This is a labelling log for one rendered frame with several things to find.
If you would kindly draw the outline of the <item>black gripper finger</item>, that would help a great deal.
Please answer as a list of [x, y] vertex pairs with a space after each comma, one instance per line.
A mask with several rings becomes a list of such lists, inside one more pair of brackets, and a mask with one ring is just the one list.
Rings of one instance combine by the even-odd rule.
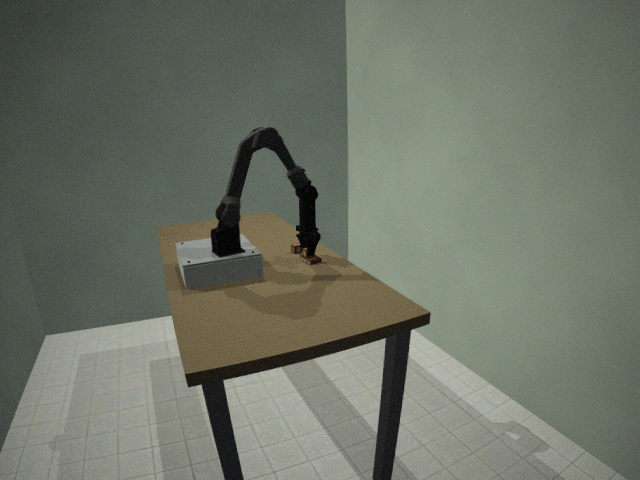
[[[312, 240], [313, 239], [313, 240]], [[308, 252], [308, 256], [314, 256], [315, 254], [315, 250], [316, 250], [316, 246], [319, 242], [319, 240], [315, 240], [312, 236], [306, 237], [304, 238], [306, 245], [307, 245], [307, 252]]]
[[303, 248], [307, 247], [304, 238], [309, 237], [309, 236], [306, 235], [306, 234], [302, 234], [302, 233], [296, 234], [296, 236], [297, 236], [297, 238], [298, 238], [298, 240], [300, 242], [300, 245], [301, 245], [301, 248], [302, 248], [302, 252], [303, 252]]

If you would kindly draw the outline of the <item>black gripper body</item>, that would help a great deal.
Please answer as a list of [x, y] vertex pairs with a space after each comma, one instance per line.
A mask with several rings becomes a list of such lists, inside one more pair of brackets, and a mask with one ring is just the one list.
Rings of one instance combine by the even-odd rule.
[[[300, 225], [296, 226], [296, 231], [299, 231], [302, 234], [306, 234], [308, 236], [312, 236], [315, 240], [321, 239], [321, 234], [318, 233], [318, 228], [316, 228], [316, 218], [314, 219], [300, 219]], [[299, 230], [298, 230], [299, 229]]]

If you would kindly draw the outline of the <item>orange rectangular tray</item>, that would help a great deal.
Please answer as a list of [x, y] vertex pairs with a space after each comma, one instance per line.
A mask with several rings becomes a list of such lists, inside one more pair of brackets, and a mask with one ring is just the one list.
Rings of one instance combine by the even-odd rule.
[[312, 258], [307, 258], [303, 254], [300, 254], [300, 259], [302, 259], [303, 261], [307, 262], [310, 265], [322, 263], [322, 258], [320, 258], [315, 254], [314, 254], [314, 257]]

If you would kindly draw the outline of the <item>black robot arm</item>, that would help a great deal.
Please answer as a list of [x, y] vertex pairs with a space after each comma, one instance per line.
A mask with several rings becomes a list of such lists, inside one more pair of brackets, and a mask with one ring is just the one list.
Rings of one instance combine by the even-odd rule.
[[[259, 130], [260, 132], [257, 132]], [[220, 221], [218, 227], [211, 230], [211, 242], [212, 252], [218, 257], [246, 252], [240, 244], [240, 198], [252, 154], [265, 147], [270, 150], [275, 149], [275, 153], [287, 169], [287, 177], [299, 197], [299, 218], [314, 219], [316, 217], [315, 201], [318, 192], [304, 173], [305, 169], [296, 166], [276, 129], [272, 127], [254, 129], [238, 146], [226, 194], [216, 209], [216, 217]]]

